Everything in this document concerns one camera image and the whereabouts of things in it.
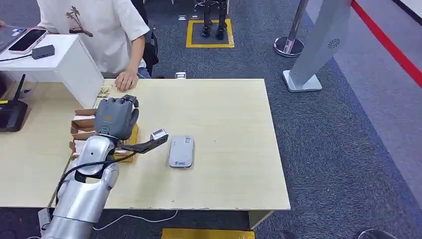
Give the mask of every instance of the yellow tape square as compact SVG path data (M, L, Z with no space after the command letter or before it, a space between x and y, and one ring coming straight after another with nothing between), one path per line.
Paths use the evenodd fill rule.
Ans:
M161 239L255 239L254 232L163 228Z
M218 20L212 20L213 23L218 23ZM192 31L194 29L194 23L204 23L203 20L189 20L188 21L188 32L186 35L186 47L187 48L233 48L234 39L233 32L231 31L231 21L226 19L225 23L227 24L227 38L228 44L192 44Z

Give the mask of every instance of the black chair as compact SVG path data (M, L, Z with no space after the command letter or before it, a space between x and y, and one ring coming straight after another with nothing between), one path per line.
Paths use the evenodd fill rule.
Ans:
M154 34L154 26L149 24L148 17L146 15L146 10L144 7L143 0L131 0L132 4L138 10L139 15L141 15L144 22L149 26L150 30L147 32L145 37L145 49L142 58L145 60L146 69L149 75L152 76L152 67L159 62L158 60L158 42Z

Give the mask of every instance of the black cable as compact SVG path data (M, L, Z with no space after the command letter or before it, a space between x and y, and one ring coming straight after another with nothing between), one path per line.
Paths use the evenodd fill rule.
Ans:
M16 58L4 59L4 60L0 60L0 62L17 60L17 59L25 58L25 57L28 57L28 56L32 56L32 54L29 54L29 55L26 55L26 56L19 56L19 57L16 57Z
M50 224L49 224L49 223L46 223L46 224L42 225L42 226L41 226L41 230L42 230L42 231L47 230L47 229L46 229L46 228L44 228L44 227L45 227L45 226L48 226L48 225L50 225Z
M58 197L58 195L59 195L60 187L62 187L62 184L64 183L66 177L69 176L69 174L71 174L73 171L76 171L76 170L78 170L80 168L84 168L84 167L88 167L88 166L117 163L117 162L123 161L125 159L128 159L128 158L134 156L135 154L136 153L131 153L128 156L125 156L125 157L120 158L120 159L105 160L105 161L94 162L94 163L84 163L84 164L78 165L78 166L76 166L74 168L71 168L69 171L67 171L65 174L63 174L62 178L59 181L59 184L57 185L57 190L56 190L56 207L57 207L57 204L59 203L59 197Z

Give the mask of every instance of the metal pole base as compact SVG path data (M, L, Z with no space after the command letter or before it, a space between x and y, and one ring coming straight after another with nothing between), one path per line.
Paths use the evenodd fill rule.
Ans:
M283 71L283 79L286 82L290 92L302 92L302 91L320 91L322 89L321 83L319 82L316 75L313 75L303 86L295 86L292 78L290 77L290 71Z
M305 47L303 42L298 39L295 39L295 43L293 43L293 48L290 53L284 52L284 47L286 46L287 37L279 37L274 41L274 50L277 54L285 56L285 57L298 57L301 53L303 48Z

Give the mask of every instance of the silver robotic arm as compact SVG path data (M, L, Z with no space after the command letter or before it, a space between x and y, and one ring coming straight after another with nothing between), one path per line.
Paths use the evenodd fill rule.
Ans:
M100 219L110 190L114 187L119 170L113 159L116 147L135 153L146 153L168 139L165 130L151 134L146 143L122 145L129 138L138 118L135 97L102 100L96 114L98 135L90 137L80 156L71 162L59 183L53 219L42 239L87 239L93 225ZM87 179L97 179L87 183Z

